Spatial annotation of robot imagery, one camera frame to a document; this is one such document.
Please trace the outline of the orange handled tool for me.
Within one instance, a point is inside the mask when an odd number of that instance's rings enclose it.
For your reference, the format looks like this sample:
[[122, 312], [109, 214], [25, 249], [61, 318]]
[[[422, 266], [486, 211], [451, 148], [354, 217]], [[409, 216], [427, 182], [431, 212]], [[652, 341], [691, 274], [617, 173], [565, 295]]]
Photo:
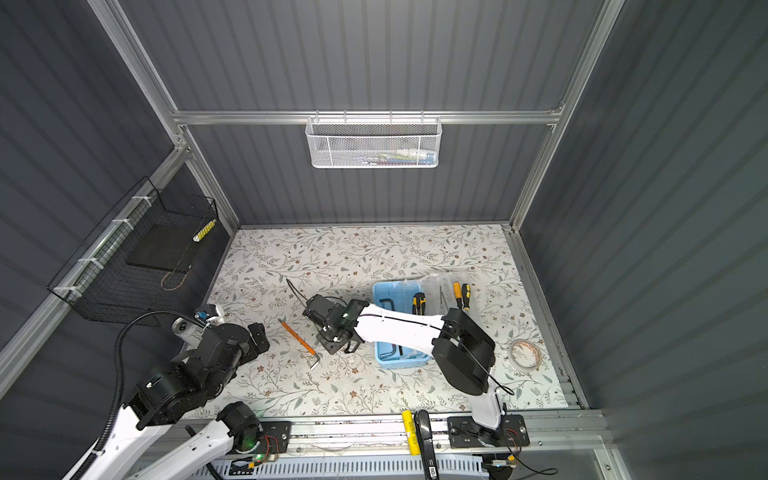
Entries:
[[279, 323], [310, 354], [312, 357], [310, 369], [314, 370], [320, 364], [320, 355], [306, 340], [293, 330], [284, 319], [280, 319]]

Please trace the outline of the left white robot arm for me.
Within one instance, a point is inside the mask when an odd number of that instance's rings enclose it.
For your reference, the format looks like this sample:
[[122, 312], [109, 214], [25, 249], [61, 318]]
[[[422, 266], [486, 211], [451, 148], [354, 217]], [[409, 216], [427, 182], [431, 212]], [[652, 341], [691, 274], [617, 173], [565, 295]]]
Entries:
[[124, 372], [121, 331], [115, 345], [116, 391], [104, 430], [66, 473], [68, 479], [186, 479], [196, 470], [230, 453], [249, 455], [256, 463], [279, 452], [256, 414], [243, 402], [224, 407], [182, 445], [138, 472], [136, 462], [182, 417], [218, 397], [238, 367], [269, 350], [265, 327], [224, 323], [213, 313], [200, 313], [193, 324], [197, 343], [154, 370], [122, 398]]

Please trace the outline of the black hex key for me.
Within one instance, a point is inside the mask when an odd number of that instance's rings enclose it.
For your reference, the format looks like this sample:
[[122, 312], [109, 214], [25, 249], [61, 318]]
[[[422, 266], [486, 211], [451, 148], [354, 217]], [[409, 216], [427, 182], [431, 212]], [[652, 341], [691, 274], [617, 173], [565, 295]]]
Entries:
[[399, 359], [404, 353], [403, 347], [396, 344], [391, 344], [389, 349], [384, 348], [377, 358], [381, 361], [389, 361], [390, 359]]

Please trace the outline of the yellow black screwdriver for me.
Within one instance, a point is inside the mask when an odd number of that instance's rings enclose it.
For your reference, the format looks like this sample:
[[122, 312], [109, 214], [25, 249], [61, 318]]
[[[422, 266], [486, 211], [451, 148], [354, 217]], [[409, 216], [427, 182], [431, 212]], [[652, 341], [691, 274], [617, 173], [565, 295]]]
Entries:
[[471, 308], [471, 286], [468, 283], [453, 283], [453, 292], [457, 307], [464, 311]]

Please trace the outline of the light blue toolbox base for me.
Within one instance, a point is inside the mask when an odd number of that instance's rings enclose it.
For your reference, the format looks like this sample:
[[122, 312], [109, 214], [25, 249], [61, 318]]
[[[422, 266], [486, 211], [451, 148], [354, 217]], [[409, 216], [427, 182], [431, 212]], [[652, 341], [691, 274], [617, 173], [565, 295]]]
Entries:
[[[418, 292], [421, 292], [420, 285], [414, 280], [379, 282], [372, 288], [373, 301], [377, 306], [402, 313], [412, 312], [412, 298]], [[423, 352], [402, 346], [404, 353], [399, 359], [379, 360], [377, 355], [384, 348], [389, 349], [390, 345], [391, 343], [381, 342], [375, 344], [375, 358], [383, 369], [399, 370], [422, 367], [430, 359], [430, 356]]]

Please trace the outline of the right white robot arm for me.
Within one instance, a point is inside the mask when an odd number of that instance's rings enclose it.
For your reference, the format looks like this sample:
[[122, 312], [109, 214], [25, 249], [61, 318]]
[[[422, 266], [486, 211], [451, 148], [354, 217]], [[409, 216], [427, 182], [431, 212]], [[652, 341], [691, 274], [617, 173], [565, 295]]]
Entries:
[[303, 315], [318, 327], [317, 338], [331, 355], [340, 349], [351, 352], [354, 341], [395, 344], [432, 357], [446, 381], [468, 397], [475, 424], [500, 428], [500, 385], [492, 378], [496, 344], [465, 311], [450, 308], [443, 315], [424, 316], [315, 295]]

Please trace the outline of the yellow utility knife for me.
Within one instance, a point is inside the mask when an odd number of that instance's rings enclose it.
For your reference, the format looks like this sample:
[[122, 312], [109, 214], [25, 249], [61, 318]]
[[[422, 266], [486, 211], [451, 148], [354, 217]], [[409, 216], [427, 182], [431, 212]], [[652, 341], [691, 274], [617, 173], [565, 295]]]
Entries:
[[412, 298], [412, 314], [426, 315], [426, 295], [423, 292], [416, 293]]

